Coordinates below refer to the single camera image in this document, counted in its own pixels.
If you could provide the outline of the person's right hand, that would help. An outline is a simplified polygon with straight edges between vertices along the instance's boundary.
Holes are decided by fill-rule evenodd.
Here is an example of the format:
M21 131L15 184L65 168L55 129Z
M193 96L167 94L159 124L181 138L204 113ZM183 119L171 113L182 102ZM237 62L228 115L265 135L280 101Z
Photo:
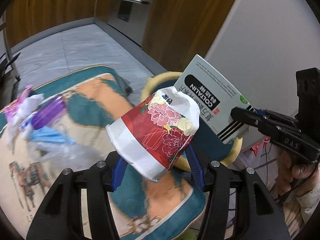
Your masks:
M294 179L305 180L297 187L296 195L303 196L312 191L319 183L319 165L292 165L291 157L287 152L283 152L278 157L278 177L277 189L280 196L291 190L291 183Z

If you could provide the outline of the cream knit sleeve forearm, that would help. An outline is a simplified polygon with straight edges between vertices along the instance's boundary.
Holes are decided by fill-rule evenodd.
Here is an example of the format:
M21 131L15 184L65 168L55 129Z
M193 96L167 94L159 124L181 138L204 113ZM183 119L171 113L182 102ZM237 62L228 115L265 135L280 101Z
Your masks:
M320 199L320 185L319 183L315 188L302 196L296 196L296 200L301 207L301 214L304 223L306 224L313 212L315 211Z

